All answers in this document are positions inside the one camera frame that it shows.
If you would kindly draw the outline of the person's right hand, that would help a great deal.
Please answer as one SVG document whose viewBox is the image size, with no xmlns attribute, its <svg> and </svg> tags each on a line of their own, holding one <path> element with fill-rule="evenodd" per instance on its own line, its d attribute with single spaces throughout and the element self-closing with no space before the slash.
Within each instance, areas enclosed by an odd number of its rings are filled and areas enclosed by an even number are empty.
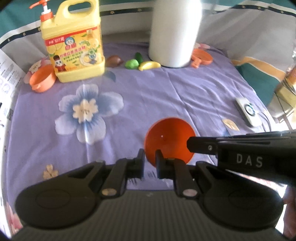
<svg viewBox="0 0 296 241">
<path fill-rule="evenodd" d="M 295 187 L 287 186 L 283 196 L 283 202 L 286 205 L 283 218 L 284 228 L 283 235 L 287 238 L 295 237 Z"/>
</svg>

